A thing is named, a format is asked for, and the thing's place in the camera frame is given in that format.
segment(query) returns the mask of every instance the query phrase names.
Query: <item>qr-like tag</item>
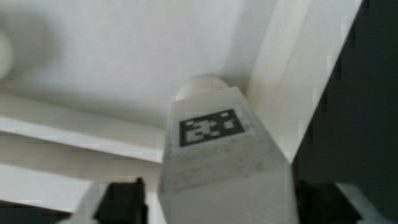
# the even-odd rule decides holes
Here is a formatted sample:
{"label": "qr-like tag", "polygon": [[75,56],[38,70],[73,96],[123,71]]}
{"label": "qr-like tag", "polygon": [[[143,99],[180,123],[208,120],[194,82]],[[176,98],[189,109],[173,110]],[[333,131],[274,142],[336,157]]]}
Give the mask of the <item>qr-like tag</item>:
{"label": "qr-like tag", "polygon": [[180,122],[180,147],[244,133],[240,118],[233,109]]}

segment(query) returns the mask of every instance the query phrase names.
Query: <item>white beam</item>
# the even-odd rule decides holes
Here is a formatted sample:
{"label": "white beam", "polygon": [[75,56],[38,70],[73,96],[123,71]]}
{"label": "white beam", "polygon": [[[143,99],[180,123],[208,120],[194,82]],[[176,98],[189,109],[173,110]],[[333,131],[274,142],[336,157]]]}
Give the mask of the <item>white beam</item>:
{"label": "white beam", "polygon": [[160,162],[164,130],[0,93],[0,131]]}

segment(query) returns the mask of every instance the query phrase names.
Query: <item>white ceiling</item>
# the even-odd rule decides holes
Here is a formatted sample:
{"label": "white ceiling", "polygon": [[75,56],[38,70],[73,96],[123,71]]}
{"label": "white ceiling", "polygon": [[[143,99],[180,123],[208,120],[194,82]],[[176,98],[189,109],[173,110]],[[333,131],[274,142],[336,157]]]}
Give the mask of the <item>white ceiling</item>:
{"label": "white ceiling", "polygon": [[191,77],[246,88],[272,2],[2,0],[17,53],[2,91],[162,127]]}

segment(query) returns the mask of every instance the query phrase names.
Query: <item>ceiling panel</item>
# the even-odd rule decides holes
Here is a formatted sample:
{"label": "ceiling panel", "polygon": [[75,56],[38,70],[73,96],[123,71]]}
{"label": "ceiling panel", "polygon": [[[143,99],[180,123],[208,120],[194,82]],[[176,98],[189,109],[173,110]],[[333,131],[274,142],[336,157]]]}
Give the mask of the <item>ceiling panel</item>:
{"label": "ceiling panel", "polygon": [[2,91],[164,127],[203,74],[246,88],[276,0],[4,0],[17,61]]}

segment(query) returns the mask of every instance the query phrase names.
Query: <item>white panel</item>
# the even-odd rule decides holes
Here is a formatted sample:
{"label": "white panel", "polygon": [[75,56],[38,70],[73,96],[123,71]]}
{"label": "white panel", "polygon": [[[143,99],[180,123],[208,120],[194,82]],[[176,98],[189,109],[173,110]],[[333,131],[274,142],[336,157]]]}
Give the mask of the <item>white panel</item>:
{"label": "white panel", "polygon": [[359,0],[280,1],[248,97],[288,160],[354,22]]}
{"label": "white panel", "polygon": [[2,90],[166,126],[185,80],[251,76],[276,0],[2,0]]}

